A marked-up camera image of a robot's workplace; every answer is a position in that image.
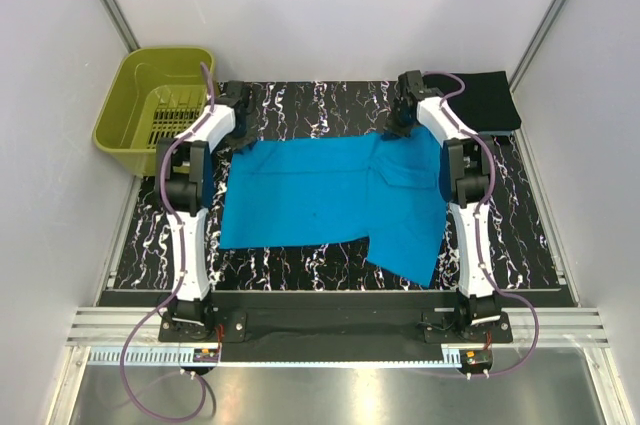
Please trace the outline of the bright blue t shirt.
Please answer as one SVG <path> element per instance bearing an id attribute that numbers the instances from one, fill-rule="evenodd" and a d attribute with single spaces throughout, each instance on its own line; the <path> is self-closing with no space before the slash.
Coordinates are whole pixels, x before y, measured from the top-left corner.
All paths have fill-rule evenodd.
<path id="1" fill-rule="evenodd" d="M 441 145 L 425 128 L 259 141 L 235 154 L 223 250 L 338 244 L 366 238 L 368 262 L 430 284 L 446 228 Z"/>

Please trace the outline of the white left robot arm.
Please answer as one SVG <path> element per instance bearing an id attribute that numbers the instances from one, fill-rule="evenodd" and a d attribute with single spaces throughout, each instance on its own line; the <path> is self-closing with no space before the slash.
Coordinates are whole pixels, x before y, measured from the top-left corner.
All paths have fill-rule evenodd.
<path id="1" fill-rule="evenodd" d="M 181 323 L 196 341 L 215 331 L 204 235 L 214 196 L 212 152 L 226 142 L 242 149 L 254 143 L 247 132 L 251 86 L 231 81 L 221 96 L 209 96 L 202 113 L 185 131 L 156 145 L 155 191 L 168 219 L 173 252 L 171 295 L 165 320 Z"/>

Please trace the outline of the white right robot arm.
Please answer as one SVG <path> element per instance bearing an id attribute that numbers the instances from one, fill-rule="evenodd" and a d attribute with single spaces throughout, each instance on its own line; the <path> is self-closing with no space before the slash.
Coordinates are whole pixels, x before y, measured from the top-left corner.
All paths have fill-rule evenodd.
<path id="1" fill-rule="evenodd" d="M 419 70 L 400 74 L 385 132 L 407 137 L 422 126 L 441 147 L 440 191 L 454 219 L 460 266 L 457 303 L 443 330 L 466 341 L 484 341 L 501 318 L 488 232 L 496 166 L 491 140 L 464 123 L 449 105 L 465 91 L 462 79 L 449 77 L 458 88 L 445 94 L 428 87 Z"/>

